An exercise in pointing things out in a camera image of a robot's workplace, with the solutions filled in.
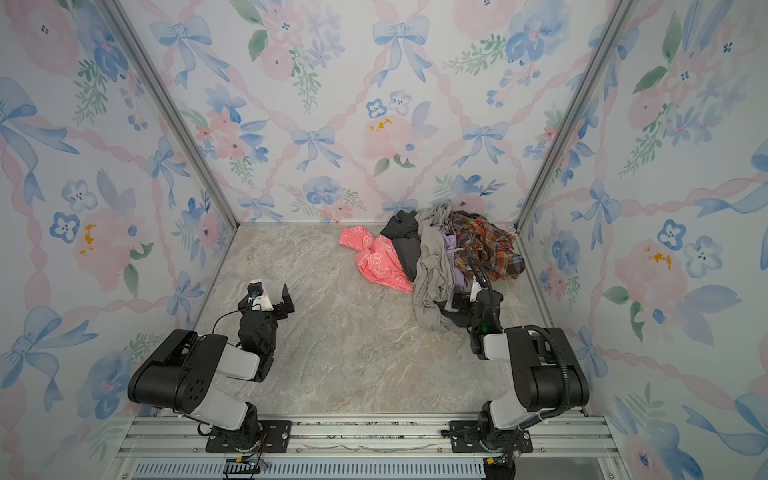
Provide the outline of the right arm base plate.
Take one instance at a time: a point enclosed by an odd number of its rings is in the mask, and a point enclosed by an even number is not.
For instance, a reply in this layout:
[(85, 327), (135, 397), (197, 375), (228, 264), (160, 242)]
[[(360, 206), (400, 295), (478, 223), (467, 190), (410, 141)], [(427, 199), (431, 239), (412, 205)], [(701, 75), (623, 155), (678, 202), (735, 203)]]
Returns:
[(453, 453), (488, 453), (492, 455), (527, 454), (533, 452), (533, 444), (527, 431), (500, 430), (481, 425), (478, 420), (448, 423), (441, 436), (451, 443)]

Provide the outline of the lilac purple cloth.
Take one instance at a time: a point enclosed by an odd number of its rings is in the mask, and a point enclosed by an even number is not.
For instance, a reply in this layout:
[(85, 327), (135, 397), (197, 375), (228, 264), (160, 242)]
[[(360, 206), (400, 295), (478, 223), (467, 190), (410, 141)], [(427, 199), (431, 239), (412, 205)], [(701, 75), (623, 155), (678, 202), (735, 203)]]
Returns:
[(441, 232), (441, 235), (443, 237), (444, 246), (446, 255), (448, 257), (448, 261), (451, 264), (451, 272), (453, 274), (454, 279), (454, 290), (455, 291), (465, 291), (467, 289), (466, 286), (466, 278), (462, 270), (457, 266), (456, 260), (457, 260), (457, 254), (461, 250), (461, 248), (458, 246), (457, 239), (455, 235), (449, 235), (445, 234), (444, 232)]

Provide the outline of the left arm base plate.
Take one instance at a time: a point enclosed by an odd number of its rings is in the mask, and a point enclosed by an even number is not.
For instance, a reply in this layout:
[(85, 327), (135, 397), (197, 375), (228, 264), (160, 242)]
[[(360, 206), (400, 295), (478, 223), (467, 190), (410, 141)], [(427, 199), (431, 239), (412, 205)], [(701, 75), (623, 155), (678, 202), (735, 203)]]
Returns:
[(286, 453), (293, 423), (290, 420), (259, 420), (244, 423), (237, 431), (214, 427), (205, 446), (207, 453)]

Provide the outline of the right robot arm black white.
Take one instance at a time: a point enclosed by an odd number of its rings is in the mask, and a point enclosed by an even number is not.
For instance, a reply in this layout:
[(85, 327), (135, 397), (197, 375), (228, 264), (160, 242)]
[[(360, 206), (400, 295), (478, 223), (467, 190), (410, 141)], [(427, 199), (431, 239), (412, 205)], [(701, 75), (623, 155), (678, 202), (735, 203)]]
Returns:
[(466, 330), (479, 359), (504, 363), (511, 389), (486, 402), (475, 421), (451, 421), (441, 435), (455, 453), (533, 451), (530, 429), (589, 401), (586, 377), (564, 332), (537, 325), (504, 328), (503, 295), (483, 289), (456, 293), (446, 316)]

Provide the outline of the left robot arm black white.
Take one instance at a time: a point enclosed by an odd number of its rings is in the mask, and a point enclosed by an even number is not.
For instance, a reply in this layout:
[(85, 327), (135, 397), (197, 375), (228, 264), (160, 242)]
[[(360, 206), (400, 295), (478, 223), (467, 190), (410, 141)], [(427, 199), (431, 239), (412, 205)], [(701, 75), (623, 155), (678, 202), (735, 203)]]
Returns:
[(295, 312), (287, 286), (274, 303), (260, 281), (247, 287), (234, 311), (240, 316), (238, 343), (210, 332), (176, 329), (149, 355), (129, 381), (131, 402), (169, 409), (208, 429), (209, 453), (251, 453), (272, 435), (257, 407), (214, 385), (218, 376), (245, 382), (266, 380), (274, 364), (278, 323)]

